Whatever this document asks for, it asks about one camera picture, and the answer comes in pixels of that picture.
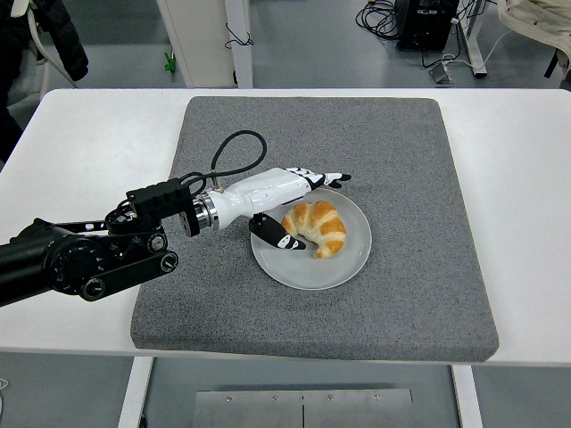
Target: metal plate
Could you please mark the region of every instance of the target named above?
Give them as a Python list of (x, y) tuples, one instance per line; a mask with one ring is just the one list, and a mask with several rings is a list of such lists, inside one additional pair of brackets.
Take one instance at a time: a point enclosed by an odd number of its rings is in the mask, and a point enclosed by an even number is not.
[(306, 391), (304, 428), (410, 428), (414, 425), (410, 390)]
[(199, 391), (194, 428), (414, 426), (410, 390)]
[(301, 391), (198, 391), (194, 428), (300, 428)]

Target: gray floor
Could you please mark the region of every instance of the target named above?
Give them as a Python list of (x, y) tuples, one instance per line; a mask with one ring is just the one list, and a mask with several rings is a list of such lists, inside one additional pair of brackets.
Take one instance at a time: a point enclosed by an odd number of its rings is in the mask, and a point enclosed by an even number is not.
[[(163, 69), (170, 42), (154, 0), (65, 2), (90, 60), (81, 87), (183, 87), (179, 73)], [(365, 0), (252, 0), (253, 74), (256, 87), (435, 87), (421, 68), (420, 54), (398, 52), (359, 29), (354, 16)], [(493, 5), (478, 39), (487, 55), (505, 32)], [(457, 52), (451, 36), (446, 53)], [(473, 77), (468, 66), (450, 64), (451, 87), (559, 87), (560, 71), (543, 72), (553, 49), (509, 33), (486, 64), (488, 76)], [(439, 58), (428, 53), (426, 61)], [(460, 59), (467, 57), (462, 46)], [(69, 87), (53, 73), (51, 88)], [(25, 127), (37, 107), (30, 97), (11, 109)], [(112, 426), (124, 391), (130, 358), (0, 354), (3, 390), (0, 426)], [(146, 406), (149, 426), (190, 426), (200, 389), (283, 389), (404, 386), (418, 391), (428, 410), (420, 426), (458, 426), (451, 413), (450, 374), (445, 367), (357, 363), (256, 363), (160, 360)], [(486, 428), (563, 427), (571, 420), (571, 370), (476, 367), (475, 381)], [(431, 396), (429, 386), (434, 386)]]

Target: white chair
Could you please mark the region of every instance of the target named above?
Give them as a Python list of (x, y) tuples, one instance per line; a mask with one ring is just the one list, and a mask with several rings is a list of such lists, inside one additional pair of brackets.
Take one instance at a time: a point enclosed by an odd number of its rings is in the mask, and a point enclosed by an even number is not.
[[(24, 16), (24, 14), (27, 14), (32, 40), (22, 53), (20, 75), (14, 80), (10, 87), (10, 91), (8, 92), (8, 105), (14, 105), (28, 96), (37, 93), (39, 93), (39, 99), (41, 100), (49, 88), (50, 65), (58, 70), (73, 87), (78, 87), (77, 83), (73, 81), (68, 72), (63, 68), (63, 65), (59, 61), (55, 60), (49, 52), (47, 52), (46, 48), (40, 41), (39, 34), (37, 33), (36, 18), (34, 17), (32, 10), (35, 7), (33, 0), (14, 0), (12, 6), (12, 12), (10, 15), (12, 18), (20, 18), (21, 16)], [(44, 56), (43, 60), (39, 61), (37, 59), (38, 53), (41, 53)], [(37, 88), (36, 83), (38, 69), (43, 71), (39, 88)]]

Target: gray felt mat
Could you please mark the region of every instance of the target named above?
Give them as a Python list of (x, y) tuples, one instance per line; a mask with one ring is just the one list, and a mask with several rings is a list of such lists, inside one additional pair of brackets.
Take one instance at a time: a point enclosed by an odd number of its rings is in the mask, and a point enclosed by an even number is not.
[[(398, 98), (197, 97), (188, 104), (171, 171), (207, 172), (239, 129), (268, 141), (256, 169), (345, 172), (340, 193), (368, 218), (370, 256), (351, 280), (299, 291), (269, 277), (250, 246), (247, 220), (183, 234), (164, 221), (180, 257), (171, 275), (144, 284), (133, 314), (138, 348), (302, 358), (484, 361), (498, 347), (438, 103)], [(257, 158), (248, 136), (219, 170)]]

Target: white robotic hand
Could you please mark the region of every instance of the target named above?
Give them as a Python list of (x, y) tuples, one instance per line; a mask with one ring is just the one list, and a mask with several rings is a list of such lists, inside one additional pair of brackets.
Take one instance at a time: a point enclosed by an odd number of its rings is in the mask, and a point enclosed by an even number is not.
[(272, 246), (303, 250), (305, 244), (294, 239), (273, 218), (264, 214), (279, 205), (301, 199), (321, 185), (341, 187), (339, 181), (351, 176), (341, 173), (318, 174), (308, 169), (274, 168), (234, 183), (223, 192), (207, 191), (202, 199), (215, 212), (211, 225), (214, 230), (228, 226), (240, 216), (250, 218), (252, 233)]

